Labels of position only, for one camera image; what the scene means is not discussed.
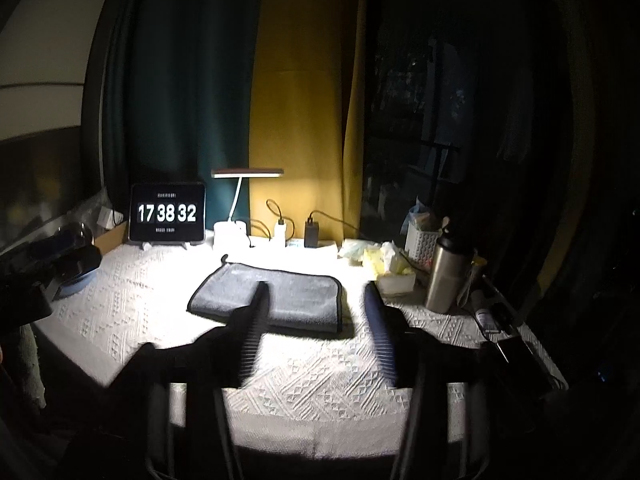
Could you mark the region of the purple and grey towel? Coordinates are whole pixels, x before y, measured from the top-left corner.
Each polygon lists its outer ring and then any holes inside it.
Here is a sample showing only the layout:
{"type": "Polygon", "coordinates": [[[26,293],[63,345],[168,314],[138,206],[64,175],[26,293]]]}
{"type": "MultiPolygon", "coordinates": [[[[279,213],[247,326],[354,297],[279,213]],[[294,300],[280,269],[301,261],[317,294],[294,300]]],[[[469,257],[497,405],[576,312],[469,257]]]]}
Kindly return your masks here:
{"type": "Polygon", "coordinates": [[[233,310],[250,303],[260,282],[269,286],[269,326],[278,333],[336,336],[343,329],[343,287],[329,275],[271,270],[224,262],[201,282],[186,310],[226,322],[233,310]]]}

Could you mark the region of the stainless steel bottle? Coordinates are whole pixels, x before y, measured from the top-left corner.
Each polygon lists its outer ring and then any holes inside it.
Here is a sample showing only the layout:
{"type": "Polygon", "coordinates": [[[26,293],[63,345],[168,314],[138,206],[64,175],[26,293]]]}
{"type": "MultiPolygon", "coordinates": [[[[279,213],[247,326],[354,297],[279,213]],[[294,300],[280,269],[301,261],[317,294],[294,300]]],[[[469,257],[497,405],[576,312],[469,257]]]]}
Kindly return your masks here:
{"type": "Polygon", "coordinates": [[[443,232],[436,240],[425,307],[446,314],[458,296],[469,251],[459,237],[443,232]]]}

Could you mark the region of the yellow tissue box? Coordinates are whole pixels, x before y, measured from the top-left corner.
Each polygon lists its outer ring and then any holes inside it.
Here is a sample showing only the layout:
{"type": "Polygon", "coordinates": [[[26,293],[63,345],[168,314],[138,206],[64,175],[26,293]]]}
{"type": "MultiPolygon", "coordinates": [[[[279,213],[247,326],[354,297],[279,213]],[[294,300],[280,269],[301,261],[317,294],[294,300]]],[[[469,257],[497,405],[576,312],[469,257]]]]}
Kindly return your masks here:
{"type": "Polygon", "coordinates": [[[402,296],[413,291],[416,274],[393,242],[367,247],[361,261],[383,296],[402,296]]]}

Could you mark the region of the white perforated basket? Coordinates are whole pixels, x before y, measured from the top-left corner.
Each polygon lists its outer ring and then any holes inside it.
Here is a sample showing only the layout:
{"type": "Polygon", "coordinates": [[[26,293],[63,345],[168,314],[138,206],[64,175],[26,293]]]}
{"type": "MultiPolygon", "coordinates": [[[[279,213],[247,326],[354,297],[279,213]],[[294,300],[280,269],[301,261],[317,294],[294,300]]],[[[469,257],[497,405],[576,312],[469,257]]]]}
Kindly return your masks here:
{"type": "Polygon", "coordinates": [[[436,242],[441,235],[441,230],[423,231],[410,223],[405,242],[405,252],[409,259],[418,266],[430,270],[435,255],[436,242]]]}

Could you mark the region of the soft tissue pack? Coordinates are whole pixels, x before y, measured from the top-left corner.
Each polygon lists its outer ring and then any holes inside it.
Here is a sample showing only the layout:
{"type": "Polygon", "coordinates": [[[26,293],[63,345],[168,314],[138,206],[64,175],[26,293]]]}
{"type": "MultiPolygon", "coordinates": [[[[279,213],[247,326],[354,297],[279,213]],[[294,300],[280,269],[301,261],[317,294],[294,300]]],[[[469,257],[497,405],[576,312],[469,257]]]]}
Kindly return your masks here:
{"type": "Polygon", "coordinates": [[[360,264],[368,250],[375,252],[381,248],[380,243],[370,240],[357,240],[356,238],[345,238],[338,250],[337,255],[346,259],[350,264],[360,264]]]}

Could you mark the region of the white LED desk lamp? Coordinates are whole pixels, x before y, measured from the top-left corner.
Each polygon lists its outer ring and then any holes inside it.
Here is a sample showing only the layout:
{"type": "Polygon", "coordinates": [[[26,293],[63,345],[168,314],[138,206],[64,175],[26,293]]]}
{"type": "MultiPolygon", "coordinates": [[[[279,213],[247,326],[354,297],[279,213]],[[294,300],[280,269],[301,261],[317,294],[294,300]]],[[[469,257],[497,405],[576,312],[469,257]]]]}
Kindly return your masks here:
{"type": "Polygon", "coordinates": [[[228,254],[237,249],[249,248],[250,238],[246,234],[246,225],[233,220],[240,198],[241,188],[247,179],[280,178],[284,175],[282,168],[224,168],[210,172],[213,179],[235,179],[236,187],[229,209],[228,218],[214,224],[213,248],[221,254],[228,254]]]}

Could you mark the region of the black power adapter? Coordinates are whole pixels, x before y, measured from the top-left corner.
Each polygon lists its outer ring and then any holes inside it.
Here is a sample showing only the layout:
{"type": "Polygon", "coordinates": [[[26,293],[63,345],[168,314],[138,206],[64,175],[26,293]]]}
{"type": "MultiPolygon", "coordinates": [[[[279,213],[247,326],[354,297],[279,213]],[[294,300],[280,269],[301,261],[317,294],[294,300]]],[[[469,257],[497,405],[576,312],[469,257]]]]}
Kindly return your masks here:
{"type": "Polygon", "coordinates": [[[317,248],[319,246],[319,223],[309,216],[305,222],[304,246],[317,248]]]}

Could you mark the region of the tablet showing clock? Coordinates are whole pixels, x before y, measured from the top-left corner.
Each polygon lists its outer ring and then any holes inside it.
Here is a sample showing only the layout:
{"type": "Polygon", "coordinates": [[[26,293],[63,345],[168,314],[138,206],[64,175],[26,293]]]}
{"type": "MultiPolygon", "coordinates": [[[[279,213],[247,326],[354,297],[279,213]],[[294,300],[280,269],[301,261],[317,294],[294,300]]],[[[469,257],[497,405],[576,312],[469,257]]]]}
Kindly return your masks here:
{"type": "Polygon", "coordinates": [[[201,182],[137,184],[131,189],[128,240],[200,244],[205,240],[206,187],[201,182]]]}

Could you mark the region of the white USB charger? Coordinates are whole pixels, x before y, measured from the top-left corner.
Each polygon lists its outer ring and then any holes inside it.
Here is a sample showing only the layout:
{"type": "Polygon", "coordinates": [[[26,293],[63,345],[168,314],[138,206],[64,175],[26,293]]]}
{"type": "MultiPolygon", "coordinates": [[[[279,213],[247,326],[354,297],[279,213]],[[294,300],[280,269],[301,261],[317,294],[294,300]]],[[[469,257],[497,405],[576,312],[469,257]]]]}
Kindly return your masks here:
{"type": "Polygon", "coordinates": [[[274,225],[271,243],[277,248],[286,246],[286,221],[283,218],[279,218],[274,225]]]}

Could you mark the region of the dark green curtain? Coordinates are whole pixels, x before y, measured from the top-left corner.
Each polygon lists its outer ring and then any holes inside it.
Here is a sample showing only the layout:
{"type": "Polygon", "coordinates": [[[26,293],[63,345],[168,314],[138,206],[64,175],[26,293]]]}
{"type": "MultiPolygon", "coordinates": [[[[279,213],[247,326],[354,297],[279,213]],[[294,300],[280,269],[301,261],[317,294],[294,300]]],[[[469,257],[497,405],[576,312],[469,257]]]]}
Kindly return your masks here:
{"type": "Polygon", "coordinates": [[[262,0],[111,0],[102,93],[107,196],[128,209],[136,184],[201,182],[209,226],[228,217],[245,168],[262,0]]]}

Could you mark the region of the yellow curtain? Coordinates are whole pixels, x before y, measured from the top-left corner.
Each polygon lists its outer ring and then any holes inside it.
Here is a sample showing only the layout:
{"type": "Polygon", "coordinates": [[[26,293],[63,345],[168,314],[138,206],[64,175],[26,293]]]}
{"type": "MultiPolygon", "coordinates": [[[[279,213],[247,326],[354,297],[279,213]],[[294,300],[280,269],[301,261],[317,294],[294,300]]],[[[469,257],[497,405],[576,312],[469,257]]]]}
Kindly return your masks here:
{"type": "Polygon", "coordinates": [[[302,235],[355,236],[363,156],[364,0],[262,0],[250,92],[250,163],[284,175],[250,184],[250,213],[274,200],[302,235]]]}

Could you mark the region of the white wall plug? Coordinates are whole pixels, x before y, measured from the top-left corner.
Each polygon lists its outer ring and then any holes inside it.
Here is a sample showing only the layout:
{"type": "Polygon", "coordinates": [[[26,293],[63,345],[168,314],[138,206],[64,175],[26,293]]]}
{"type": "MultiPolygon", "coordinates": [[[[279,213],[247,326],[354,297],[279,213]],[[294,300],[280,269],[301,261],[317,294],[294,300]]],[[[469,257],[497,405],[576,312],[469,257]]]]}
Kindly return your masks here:
{"type": "Polygon", "coordinates": [[[104,230],[111,230],[120,226],[125,221],[124,215],[110,207],[102,206],[96,222],[104,230]]]}

